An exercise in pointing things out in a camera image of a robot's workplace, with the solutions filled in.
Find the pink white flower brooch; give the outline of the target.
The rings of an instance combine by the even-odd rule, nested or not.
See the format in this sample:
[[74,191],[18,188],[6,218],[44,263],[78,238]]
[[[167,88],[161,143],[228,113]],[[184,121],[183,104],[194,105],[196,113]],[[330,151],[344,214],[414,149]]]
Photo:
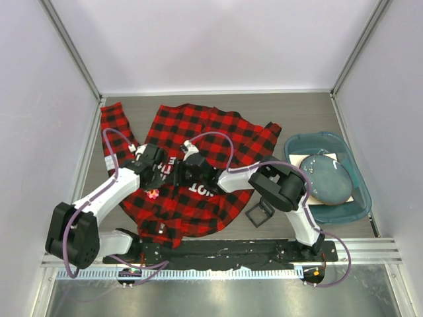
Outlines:
[[150,199],[157,199],[159,197],[159,190],[158,189],[150,190],[146,192],[146,194],[148,198]]

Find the red black plaid shirt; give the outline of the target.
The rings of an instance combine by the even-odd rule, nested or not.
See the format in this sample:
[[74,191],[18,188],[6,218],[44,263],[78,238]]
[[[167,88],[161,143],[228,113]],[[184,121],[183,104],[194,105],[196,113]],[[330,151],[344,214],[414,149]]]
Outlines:
[[[162,105],[157,110],[145,139],[164,149],[166,160],[160,165],[161,177],[171,174],[184,153],[184,141],[194,140],[207,161],[215,168],[238,168],[272,155],[282,131],[269,122],[254,125],[238,112],[183,104]],[[124,199],[120,207],[136,223],[145,242],[176,248],[184,237],[202,237],[223,230],[246,207],[253,192],[237,191],[215,195],[203,184],[188,187],[163,186],[155,197],[138,190]]]

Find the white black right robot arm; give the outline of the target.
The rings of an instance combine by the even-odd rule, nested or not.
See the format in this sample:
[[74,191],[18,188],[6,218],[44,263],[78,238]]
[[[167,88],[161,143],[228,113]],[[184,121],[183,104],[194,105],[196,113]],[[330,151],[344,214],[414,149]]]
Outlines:
[[311,183],[298,167],[267,156],[249,166],[216,169],[198,155],[179,160],[169,176],[174,186],[201,183],[214,194],[255,190],[273,209],[283,211],[294,229],[299,255],[315,260],[323,251],[325,234],[315,222],[307,200]]

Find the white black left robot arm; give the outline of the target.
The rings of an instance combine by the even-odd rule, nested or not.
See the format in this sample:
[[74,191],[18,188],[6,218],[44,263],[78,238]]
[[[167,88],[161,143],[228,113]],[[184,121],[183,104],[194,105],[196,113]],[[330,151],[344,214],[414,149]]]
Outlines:
[[71,204],[55,206],[45,250],[52,256],[88,268],[95,259],[119,256],[132,264],[141,254],[139,236],[126,229],[100,232],[107,214],[136,191],[155,190],[163,184],[159,165],[165,151],[150,143],[135,148],[131,158],[115,168],[112,176],[90,194]]

